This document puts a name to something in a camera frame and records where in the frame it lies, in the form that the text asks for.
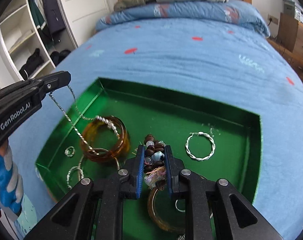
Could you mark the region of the left blue gloved hand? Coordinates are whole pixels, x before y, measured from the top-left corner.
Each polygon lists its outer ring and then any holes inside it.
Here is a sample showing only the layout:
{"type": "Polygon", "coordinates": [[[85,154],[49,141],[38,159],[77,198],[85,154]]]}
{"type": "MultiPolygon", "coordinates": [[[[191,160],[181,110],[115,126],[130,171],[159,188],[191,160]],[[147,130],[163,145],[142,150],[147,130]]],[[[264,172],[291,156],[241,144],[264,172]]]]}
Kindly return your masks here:
{"type": "Polygon", "coordinates": [[[23,179],[13,161],[8,139],[0,146],[0,210],[9,208],[17,216],[21,213],[23,179]]]}

